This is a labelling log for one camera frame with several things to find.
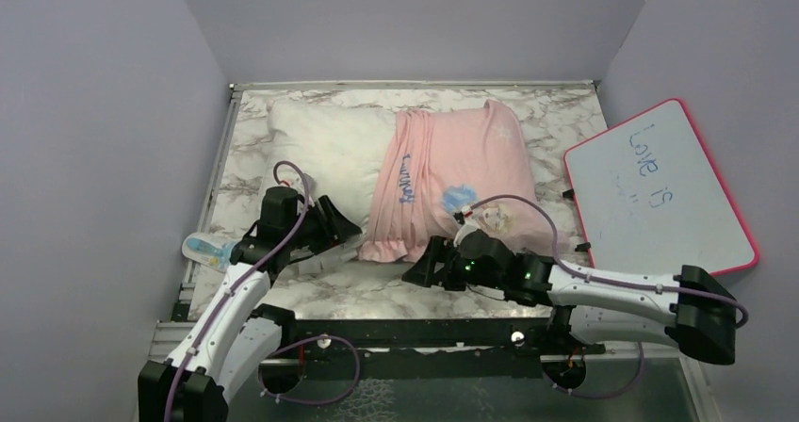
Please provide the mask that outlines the white pillow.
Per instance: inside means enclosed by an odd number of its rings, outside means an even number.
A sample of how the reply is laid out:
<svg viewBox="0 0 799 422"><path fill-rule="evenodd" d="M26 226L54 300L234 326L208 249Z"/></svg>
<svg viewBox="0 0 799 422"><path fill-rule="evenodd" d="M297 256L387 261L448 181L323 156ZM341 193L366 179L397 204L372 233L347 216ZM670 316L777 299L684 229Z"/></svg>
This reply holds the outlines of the white pillow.
<svg viewBox="0 0 799 422"><path fill-rule="evenodd" d="M396 114L379 107L276 101L268 128L272 139L258 198L275 185L274 165L290 161L309 177L314 198L329 197L365 234L377 179L396 131Z"/></svg>

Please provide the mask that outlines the Elsa print pink-lined pillowcase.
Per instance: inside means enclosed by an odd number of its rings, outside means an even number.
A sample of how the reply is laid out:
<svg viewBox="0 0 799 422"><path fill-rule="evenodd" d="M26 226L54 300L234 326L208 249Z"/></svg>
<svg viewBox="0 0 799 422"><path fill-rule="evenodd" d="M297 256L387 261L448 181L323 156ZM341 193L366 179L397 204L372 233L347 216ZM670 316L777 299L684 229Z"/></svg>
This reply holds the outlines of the Elsa print pink-lined pillowcase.
<svg viewBox="0 0 799 422"><path fill-rule="evenodd" d="M433 236L454 238L453 217L479 203L471 218L514 252L549 255L569 240L553 235L529 206L537 200L520 120L488 100L451 112L401 111L383 160L358 257L417 261Z"/></svg>

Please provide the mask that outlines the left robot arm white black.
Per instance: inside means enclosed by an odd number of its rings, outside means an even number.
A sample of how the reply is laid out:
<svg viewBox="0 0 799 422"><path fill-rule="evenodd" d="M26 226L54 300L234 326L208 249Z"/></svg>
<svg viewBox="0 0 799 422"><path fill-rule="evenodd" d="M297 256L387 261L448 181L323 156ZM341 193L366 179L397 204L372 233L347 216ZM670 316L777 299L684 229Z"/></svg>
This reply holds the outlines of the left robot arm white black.
<svg viewBox="0 0 799 422"><path fill-rule="evenodd" d="M321 258L332 252L346 262L361 233L326 196L269 188L259 219L233 246L207 310L166 359L148 361L139 372L139 420L226 420L230 401L258 364L295 348L293 312L261 301L291 265L292 253Z"/></svg>

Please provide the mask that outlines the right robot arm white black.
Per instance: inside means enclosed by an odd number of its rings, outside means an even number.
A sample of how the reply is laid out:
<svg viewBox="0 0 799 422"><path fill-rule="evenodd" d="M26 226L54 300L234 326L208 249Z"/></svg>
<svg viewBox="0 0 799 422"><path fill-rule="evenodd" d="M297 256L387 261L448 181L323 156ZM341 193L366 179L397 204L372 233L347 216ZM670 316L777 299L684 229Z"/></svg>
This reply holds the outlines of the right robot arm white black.
<svg viewBox="0 0 799 422"><path fill-rule="evenodd" d="M477 230L461 239L430 239L401 279L421 287L464 291L482 286L519 305L556 310L544 327L546 345L566 353L607 341L653 343L712 365L736 360L734 297L704 269L626 275L582 267L534 252L513 252Z"/></svg>

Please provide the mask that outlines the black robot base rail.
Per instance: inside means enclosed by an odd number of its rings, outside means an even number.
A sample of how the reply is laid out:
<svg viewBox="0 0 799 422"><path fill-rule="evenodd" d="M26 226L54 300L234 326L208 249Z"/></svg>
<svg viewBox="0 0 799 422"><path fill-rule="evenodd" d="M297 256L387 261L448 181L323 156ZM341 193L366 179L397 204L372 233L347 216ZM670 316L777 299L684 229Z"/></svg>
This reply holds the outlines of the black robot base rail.
<svg viewBox="0 0 799 422"><path fill-rule="evenodd" d="M543 362L571 353L602 354L544 317L464 319L299 319L289 350L262 362L257 376L273 393L307 381L540 379Z"/></svg>

